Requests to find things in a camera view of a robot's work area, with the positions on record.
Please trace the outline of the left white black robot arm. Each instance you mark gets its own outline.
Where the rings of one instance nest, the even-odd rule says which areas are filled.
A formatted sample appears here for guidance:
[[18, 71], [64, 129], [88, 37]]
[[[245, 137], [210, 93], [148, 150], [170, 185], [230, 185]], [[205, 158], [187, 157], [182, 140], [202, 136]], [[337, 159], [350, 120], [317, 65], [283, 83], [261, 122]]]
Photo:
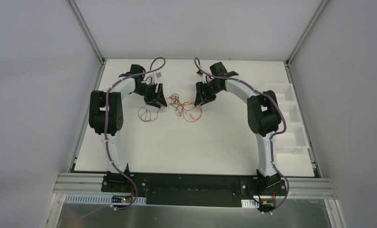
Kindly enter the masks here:
[[122, 101], [135, 93], [143, 97], [146, 105], [167, 107], [163, 84], [157, 81], [161, 76], [158, 69], [146, 71], [141, 65], [132, 64], [109, 88], [91, 92], [88, 123], [98, 134], [108, 162], [101, 187], [103, 192], [126, 192], [134, 188], [121, 140]]

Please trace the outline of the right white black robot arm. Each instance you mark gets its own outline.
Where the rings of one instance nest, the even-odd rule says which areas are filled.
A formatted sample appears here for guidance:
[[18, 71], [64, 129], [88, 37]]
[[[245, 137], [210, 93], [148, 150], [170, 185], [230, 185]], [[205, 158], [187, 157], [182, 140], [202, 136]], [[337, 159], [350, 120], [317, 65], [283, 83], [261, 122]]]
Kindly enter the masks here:
[[221, 91], [232, 93], [246, 103], [247, 122], [256, 136], [259, 155], [255, 193], [270, 194], [283, 177], [276, 163], [274, 137], [286, 132], [287, 128], [275, 93], [256, 90], [237, 72], [228, 72], [222, 62], [211, 65], [210, 73], [202, 69], [198, 58], [194, 59], [194, 64], [198, 69], [197, 75], [202, 78], [195, 84], [195, 106], [214, 101]]

